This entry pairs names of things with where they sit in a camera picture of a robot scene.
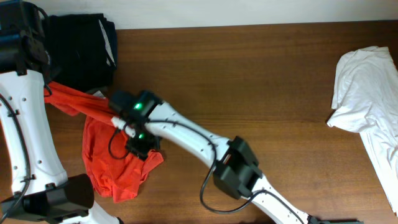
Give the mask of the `red t-shirt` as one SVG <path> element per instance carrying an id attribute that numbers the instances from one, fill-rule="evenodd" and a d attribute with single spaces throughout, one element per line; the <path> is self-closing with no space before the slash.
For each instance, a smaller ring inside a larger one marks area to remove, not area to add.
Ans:
<path id="1" fill-rule="evenodd" d="M 45 90 L 45 102 L 70 116 L 86 115 L 82 140 L 82 158 L 93 188 L 102 197 L 111 197 L 115 203 L 136 197 L 139 186 L 149 173 L 163 163 L 161 153 L 153 149 L 142 161 L 127 153 L 127 135 L 117 133 L 111 118 L 116 116 L 107 98 L 97 97 L 56 82 Z"/>

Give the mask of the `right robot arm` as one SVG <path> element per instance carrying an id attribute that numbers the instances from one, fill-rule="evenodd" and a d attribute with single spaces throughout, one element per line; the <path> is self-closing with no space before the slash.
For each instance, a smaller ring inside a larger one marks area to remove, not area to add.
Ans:
<path id="1" fill-rule="evenodd" d="M 160 148 L 160 140 L 167 139 L 208 166 L 200 189 L 200 202 L 207 210 L 226 215 L 252 203 L 275 223 L 323 224 L 323 220 L 295 208 L 271 186 L 243 138 L 229 139 L 206 130 L 150 91 L 137 96 L 116 91 L 109 107 L 117 114 L 111 120 L 114 127 L 128 136 L 127 154 L 146 161 L 151 151 Z M 245 203 L 224 211 L 207 205 L 204 192 L 210 179 L 223 193 L 236 200 L 244 199 Z"/>

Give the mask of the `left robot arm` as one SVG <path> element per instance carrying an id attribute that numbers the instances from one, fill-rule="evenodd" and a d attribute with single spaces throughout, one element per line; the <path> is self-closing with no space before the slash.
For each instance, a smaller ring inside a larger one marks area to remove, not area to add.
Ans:
<path id="1" fill-rule="evenodd" d="M 45 48 L 43 9 L 1 3 L 1 127 L 11 162 L 11 197 L 3 219 L 47 223 L 119 223 L 96 202 L 86 174 L 69 177 L 45 110 L 53 60 Z"/>

